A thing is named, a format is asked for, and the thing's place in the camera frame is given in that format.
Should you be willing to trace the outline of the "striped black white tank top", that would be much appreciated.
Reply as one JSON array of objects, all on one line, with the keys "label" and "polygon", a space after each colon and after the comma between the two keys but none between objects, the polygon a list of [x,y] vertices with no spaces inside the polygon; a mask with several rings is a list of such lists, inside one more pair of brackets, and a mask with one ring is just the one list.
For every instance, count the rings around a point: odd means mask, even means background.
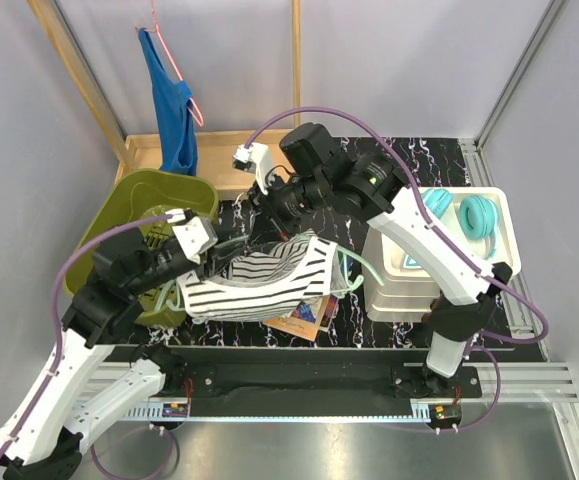
[{"label": "striped black white tank top", "polygon": [[309,231],[268,252],[233,258],[224,274],[202,279],[188,273],[177,283],[184,310],[195,323],[264,322],[337,295],[344,280],[338,245]]}]

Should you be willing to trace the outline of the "pink wire clothes hanger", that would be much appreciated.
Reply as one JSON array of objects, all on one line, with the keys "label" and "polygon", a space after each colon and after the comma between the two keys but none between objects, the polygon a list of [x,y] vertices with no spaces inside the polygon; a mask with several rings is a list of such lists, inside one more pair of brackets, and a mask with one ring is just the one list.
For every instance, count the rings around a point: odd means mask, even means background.
[{"label": "pink wire clothes hanger", "polygon": [[[153,26],[151,28],[147,28],[147,27],[136,28],[136,32],[140,33],[141,31],[143,31],[144,33],[147,33],[147,34],[154,34],[157,37],[157,39],[160,43],[161,50],[166,54],[166,58],[168,59],[171,67],[173,68],[175,75],[177,76],[178,84],[182,85],[183,87],[187,87],[187,84],[185,83],[183,75],[182,75],[180,69],[178,68],[178,66],[177,66],[177,64],[176,64],[176,62],[175,62],[175,60],[170,52],[170,49],[167,46],[167,43],[164,40],[164,37],[162,35],[160,24],[159,24],[157,13],[156,13],[156,5],[155,5],[154,0],[150,1],[150,11],[151,11],[151,18],[152,18]],[[197,102],[194,100],[190,90],[186,89],[185,92],[188,95],[188,98],[185,100],[185,106],[186,106],[191,118],[199,127],[203,127],[205,125],[205,121],[204,121],[204,117],[203,117],[203,113],[202,113],[201,109],[199,108]]]}]

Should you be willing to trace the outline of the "blue tank top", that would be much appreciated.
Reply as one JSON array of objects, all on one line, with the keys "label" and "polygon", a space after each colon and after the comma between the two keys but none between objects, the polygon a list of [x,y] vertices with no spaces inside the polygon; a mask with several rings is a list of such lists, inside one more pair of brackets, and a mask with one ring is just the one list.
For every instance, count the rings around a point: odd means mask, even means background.
[{"label": "blue tank top", "polygon": [[137,33],[152,84],[162,152],[160,169],[165,172],[195,176],[198,147],[194,121],[188,111],[192,93],[185,81],[174,82],[166,72],[150,33],[140,28]]}]

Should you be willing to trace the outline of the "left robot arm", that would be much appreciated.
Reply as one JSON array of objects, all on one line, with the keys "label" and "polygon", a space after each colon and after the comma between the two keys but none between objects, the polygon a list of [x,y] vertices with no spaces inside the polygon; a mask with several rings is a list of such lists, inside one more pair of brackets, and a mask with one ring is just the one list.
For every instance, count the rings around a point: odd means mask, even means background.
[{"label": "left robot arm", "polygon": [[136,226],[113,228],[69,261],[93,255],[93,268],[64,314],[54,316],[56,343],[18,409],[0,428],[6,479],[68,479],[98,437],[137,402],[184,390],[185,360],[164,345],[148,347],[129,371],[78,414],[75,401],[98,366],[128,338],[142,314],[142,294],[193,272],[215,257],[212,227],[177,227],[158,248]]}]

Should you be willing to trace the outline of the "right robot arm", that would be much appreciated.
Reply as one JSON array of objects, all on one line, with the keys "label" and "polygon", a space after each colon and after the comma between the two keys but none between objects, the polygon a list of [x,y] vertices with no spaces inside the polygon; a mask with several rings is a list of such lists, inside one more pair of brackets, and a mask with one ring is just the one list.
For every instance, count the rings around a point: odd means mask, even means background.
[{"label": "right robot arm", "polygon": [[302,215],[332,207],[411,255],[440,289],[428,315],[432,334],[423,384],[432,395],[449,394],[459,383],[458,370],[474,335],[488,323],[514,275],[512,266],[471,252],[386,156],[353,158],[323,125],[312,122],[285,135],[280,148],[294,169],[286,181],[273,177],[275,162],[264,144],[248,141],[233,156],[234,167],[256,177],[249,191],[258,210],[254,230],[286,239]]}]

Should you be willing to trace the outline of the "wooden clothes rack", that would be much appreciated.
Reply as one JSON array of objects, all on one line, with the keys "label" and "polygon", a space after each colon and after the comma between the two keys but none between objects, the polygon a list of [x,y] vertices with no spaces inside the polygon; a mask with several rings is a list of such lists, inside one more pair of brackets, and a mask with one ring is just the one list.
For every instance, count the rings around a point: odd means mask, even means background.
[{"label": "wooden clothes rack", "polygon": [[[253,180],[233,168],[236,148],[267,116],[301,102],[301,3],[155,5],[164,40],[203,113],[205,125],[196,124],[199,175],[232,199]],[[118,175],[158,167],[151,86],[136,32],[153,26],[150,1],[33,1],[30,9],[116,156]]]}]

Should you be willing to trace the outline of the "olive green plastic basket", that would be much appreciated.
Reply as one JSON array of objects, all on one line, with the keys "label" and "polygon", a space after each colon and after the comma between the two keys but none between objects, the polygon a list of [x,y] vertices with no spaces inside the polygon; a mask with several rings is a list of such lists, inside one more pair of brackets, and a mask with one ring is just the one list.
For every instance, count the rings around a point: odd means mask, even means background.
[{"label": "olive green plastic basket", "polygon": [[[98,214],[90,224],[77,248],[120,224],[151,216],[163,215],[175,208],[190,209],[195,213],[215,219],[219,196],[208,181],[195,176],[144,169],[123,177],[113,188]],[[166,221],[140,227],[147,245],[156,248],[172,233]],[[65,290],[73,296],[82,287],[92,269],[91,252],[85,254],[67,272]],[[156,311],[156,301],[162,287],[152,289],[140,297],[144,313],[136,324],[149,328],[173,329],[185,320],[185,313],[171,311],[163,305]]]}]

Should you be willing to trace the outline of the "blue storey treehouse book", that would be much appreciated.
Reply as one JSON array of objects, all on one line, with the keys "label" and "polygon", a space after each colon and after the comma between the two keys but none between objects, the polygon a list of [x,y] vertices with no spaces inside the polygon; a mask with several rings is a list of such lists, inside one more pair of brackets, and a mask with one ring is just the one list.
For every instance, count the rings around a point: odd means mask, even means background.
[{"label": "blue storey treehouse book", "polygon": [[292,316],[325,332],[337,315],[338,304],[339,298],[336,296],[307,299],[299,304]]}]

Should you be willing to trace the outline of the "orange Othello book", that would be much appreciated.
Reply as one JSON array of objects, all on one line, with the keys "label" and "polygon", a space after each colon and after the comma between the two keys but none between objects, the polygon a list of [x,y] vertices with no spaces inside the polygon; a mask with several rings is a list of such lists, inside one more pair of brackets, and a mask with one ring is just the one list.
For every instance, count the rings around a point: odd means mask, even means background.
[{"label": "orange Othello book", "polygon": [[264,325],[307,341],[314,341],[319,333],[320,318],[313,312],[297,311],[287,317],[278,317]]}]

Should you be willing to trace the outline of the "white drawer storage box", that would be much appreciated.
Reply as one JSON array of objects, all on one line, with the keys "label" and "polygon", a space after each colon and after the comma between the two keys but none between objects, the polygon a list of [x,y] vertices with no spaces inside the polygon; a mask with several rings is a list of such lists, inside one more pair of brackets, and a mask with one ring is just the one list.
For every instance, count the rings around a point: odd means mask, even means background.
[{"label": "white drawer storage box", "polygon": [[[511,275],[521,271],[520,254],[506,194],[496,187],[448,187],[454,196],[452,207],[441,220],[430,215],[452,241],[466,251],[481,269],[497,263],[511,268]],[[457,220],[460,202],[469,195],[482,195],[493,200],[499,210],[497,253],[487,260],[487,240],[469,240],[463,234]],[[379,221],[369,225],[362,257],[374,267],[383,279],[382,283],[369,278],[365,281],[365,304],[367,315],[378,322],[419,322],[430,310],[433,300],[445,292],[464,294],[452,280],[465,274],[472,286],[484,286],[473,271],[459,259],[433,232],[424,229],[418,206],[411,192],[398,196],[395,216],[398,223]],[[416,234],[406,234],[413,229]]]}]

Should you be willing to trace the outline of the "teal cat ear headphones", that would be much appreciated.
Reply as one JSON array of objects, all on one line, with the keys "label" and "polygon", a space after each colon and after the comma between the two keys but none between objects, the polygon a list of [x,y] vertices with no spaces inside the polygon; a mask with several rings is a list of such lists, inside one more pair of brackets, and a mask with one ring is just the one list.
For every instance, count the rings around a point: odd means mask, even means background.
[{"label": "teal cat ear headphones", "polygon": [[[439,220],[452,207],[454,196],[444,188],[432,188],[422,194],[428,210]],[[466,196],[458,207],[457,220],[465,237],[469,240],[487,240],[491,260],[497,253],[500,235],[500,213],[496,203],[482,195]]]}]

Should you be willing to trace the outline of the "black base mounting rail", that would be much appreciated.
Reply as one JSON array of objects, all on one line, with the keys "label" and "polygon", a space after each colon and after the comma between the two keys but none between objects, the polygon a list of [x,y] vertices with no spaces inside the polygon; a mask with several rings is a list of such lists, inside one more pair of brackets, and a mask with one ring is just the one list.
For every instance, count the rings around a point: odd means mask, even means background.
[{"label": "black base mounting rail", "polygon": [[414,422],[431,404],[478,400],[475,368],[451,380],[397,353],[173,347],[190,386],[190,417],[216,422]]}]

